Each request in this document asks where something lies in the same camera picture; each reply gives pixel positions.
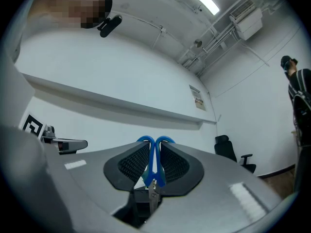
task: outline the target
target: air vent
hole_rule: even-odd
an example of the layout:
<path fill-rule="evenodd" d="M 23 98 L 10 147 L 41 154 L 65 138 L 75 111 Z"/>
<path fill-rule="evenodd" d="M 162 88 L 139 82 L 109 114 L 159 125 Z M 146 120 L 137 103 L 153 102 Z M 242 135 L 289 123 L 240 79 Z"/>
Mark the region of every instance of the air vent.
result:
<path fill-rule="evenodd" d="M 237 9 L 235 9 L 232 13 L 230 13 L 230 19 L 234 23 L 239 23 L 255 9 L 256 7 L 253 1 L 247 0 L 246 2 L 241 4 L 241 6 L 239 6 Z"/>

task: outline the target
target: chair armrest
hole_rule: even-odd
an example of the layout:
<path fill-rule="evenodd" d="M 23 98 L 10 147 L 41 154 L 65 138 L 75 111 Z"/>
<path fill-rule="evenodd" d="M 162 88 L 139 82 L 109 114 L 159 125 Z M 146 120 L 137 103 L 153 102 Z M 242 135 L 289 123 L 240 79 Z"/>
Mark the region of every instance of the chair armrest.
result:
<path fill-rule="evenodd" d="M 242 156 L 241 156 L 241 158 L 244 158 L 243 165 L 246 165 L 247 158 L 248 158 L 248 157 L 251 157 L 251 156 L 253 156 L 252 153 L 250 153 L 250 154 L 245 154 L 245 155 L 242 155 Z"/>

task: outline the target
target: chair seat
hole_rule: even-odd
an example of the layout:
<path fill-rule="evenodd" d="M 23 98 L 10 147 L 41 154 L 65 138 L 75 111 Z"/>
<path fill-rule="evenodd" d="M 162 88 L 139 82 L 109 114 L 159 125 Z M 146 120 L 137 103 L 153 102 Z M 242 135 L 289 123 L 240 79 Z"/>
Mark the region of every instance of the chair seat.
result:
<path fill-rule="evenodd" d="M 246 165 L 242 165 L 242 167 L 246 168 L 251 173 L 254 173 L 255 169 L 256 169 L 256 165 L 255 164 L 246 164 Z"/>

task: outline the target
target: wooden floor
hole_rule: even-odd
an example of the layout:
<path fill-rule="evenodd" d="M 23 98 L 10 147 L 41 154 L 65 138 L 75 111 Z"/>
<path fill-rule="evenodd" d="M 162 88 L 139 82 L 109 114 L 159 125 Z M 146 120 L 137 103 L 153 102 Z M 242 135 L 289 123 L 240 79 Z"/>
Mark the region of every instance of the wooden floor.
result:
<path fill-rule="evenodd" d="M 293 168 L 290 171 L 279 175 L 263 179 L 282 199 L 293 193 L 294 191 L 294 172 Z"/>

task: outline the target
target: white ceiling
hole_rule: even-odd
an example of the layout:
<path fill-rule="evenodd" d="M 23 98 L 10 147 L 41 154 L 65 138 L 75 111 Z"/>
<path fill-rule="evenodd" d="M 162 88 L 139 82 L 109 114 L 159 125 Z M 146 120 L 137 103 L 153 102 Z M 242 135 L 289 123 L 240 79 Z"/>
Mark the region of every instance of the white ceiling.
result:
<path fill-rule="evenodd" d="M 121 14 L 123 21 L 114 32 L 125 35 L 153 46 L 157 39 L 160 28 L 164 27 L 167 33 L 162 33 L 158 38 L 154 49 L 178 62 L 185 51 L 193 44 L 195 39 L 202 33 L 236 0 L 213 0 L 220 11 L 216 15 L 204 7 L 199 0 L 113 0 L 112 16 Z M 228 24 L 229 13 L 201 37 L 204 46 L 213 38 L 213 33 L 220 33 Z M 195 54 L 202 51 L 202 48 L 193 48 L 192 52 L 180 60 L 183 64 L 188 59 L 195 58 Z M 222 47 L 216 49 L 215 54 L 221 55 Z M 191 71 L 197 73 L 206 63 L 198 62 Z"/>

